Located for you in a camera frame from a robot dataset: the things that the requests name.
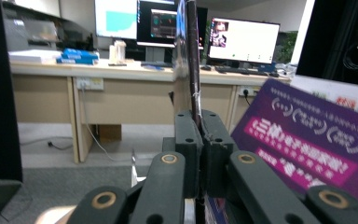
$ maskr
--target keyboard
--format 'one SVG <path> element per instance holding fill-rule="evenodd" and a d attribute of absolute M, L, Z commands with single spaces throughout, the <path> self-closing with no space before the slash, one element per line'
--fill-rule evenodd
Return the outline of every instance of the keyboard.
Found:
<path fill-rule="evenodd" d="M 165 62 L 141 62 L 141 66 L 156 66 L 156 67 L 168 67 L 172 68 L 172 63 Z"/>
<path fill-rule="evenodd" d="M 243 75 L 255 75 L 255 76 L 263 76 L 263 77 L 269 77 L 269 73 L 266 72 L 258 72 L 255 70 L 250 70 L 247 68 L 233 68 L 233 67 L 227 67 L 227 66 L 215 66 L 214 70 L 219 73 L 240 73 Z"/>

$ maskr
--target white desk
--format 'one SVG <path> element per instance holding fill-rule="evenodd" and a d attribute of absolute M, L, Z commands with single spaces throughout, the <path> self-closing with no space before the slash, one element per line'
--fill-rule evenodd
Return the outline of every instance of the white desk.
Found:
<path fill-rule="evenodd" d="M 96 65 L 12 62 L 11 71 L 18 121 L 71 123 L 75 162 L 85 161 L 92 144 L 83 108 L 88 124 L 173 123 L 170 68 L 149 70 L 138 63 L 112 67 L 100 60 Z M 83 99 L 77 77 L 102 77 L 103 91 L 86 91 Z M 238 102 L 239 86 L 261 86 L 265 80 L 200 70 L 202 108 L 218 114 L 231 130 L 242 114 L 238 110 L 246 109 Z"/>

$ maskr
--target power outlet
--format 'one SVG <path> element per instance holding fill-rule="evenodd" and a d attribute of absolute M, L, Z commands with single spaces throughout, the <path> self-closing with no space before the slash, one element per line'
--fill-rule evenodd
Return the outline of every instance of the power outlet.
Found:
<path fill-rule="evenodd" d="M 103 91 L 103 78 L 101 77 L 77 77 L 76 85 L 79 90 Z"/>
<path fill-rule="evenodd" d="M 245 96 L 243 94 L 245 90 L 248 91 L 248 96 L 256 96 L 257 93 L 260 91 L 260 87 L 256 87 L 256 86 L 241 86 L 239 96 Z"/>

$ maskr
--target purple card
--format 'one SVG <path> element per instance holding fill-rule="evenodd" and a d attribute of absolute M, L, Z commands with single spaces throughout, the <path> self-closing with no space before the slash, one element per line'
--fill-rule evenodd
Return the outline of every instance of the purple card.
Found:
<path fill-rule="evenodd" d="M 269 79 L 231 136 L 291 189 L 327 184 L 358 199 L 357 112 Z"/>

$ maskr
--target monitor screen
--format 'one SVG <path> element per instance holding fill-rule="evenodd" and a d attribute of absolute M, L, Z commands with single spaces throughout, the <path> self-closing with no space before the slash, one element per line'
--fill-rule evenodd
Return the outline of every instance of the monitor screen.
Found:
<path fill-rule="evenodd" d="M 136 39 L 138 0 L 95 0 L 97 36 Z"/>
<path fill-rule="evenodd" d="M 176 36 L 177 5 L 173 2 L 140 1 L 138 12 L 138 45 L 173 48 Z M 200 49 L 204 46 L 208 9 L 197 7 Z"/>
<path fill-rule="evenodd" d="M 280 24 L 212 18 L 210 59 L 272 63 Z"/>

